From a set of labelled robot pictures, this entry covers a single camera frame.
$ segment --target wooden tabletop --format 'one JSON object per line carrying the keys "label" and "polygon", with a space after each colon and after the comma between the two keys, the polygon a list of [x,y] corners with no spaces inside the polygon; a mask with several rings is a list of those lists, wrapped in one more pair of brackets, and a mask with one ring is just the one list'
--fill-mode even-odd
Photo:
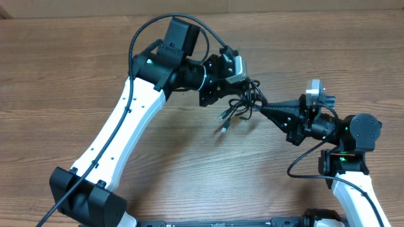
{"label": "wooden tabletop", "polygon": [[[0,21],[0,226],[34,226],[54,203],[49,177],[69,169],[115,107],[131,37],[151,16]],[[392,226],[404,226],[404,11],[198,15],[248,65],[270,102],[297,99],[324,81],[341,118],[382,123],[367,166]],[[134,53],[163,38],[169,20],[141,34]],[[219,45],[211,41],[211,52]],[[199,39],[195,59],[203,55]],[[143,133],[117,193],[140,219],[207,221],[300,216],[341,205],[324,180],[286,169],[299,147],[254,113],[224,135],[227,99],[202,108],[196,92],[174,93]],[[317,174],[319,152],[295,173]],[[76,226],[59,213],[48,226]]]}

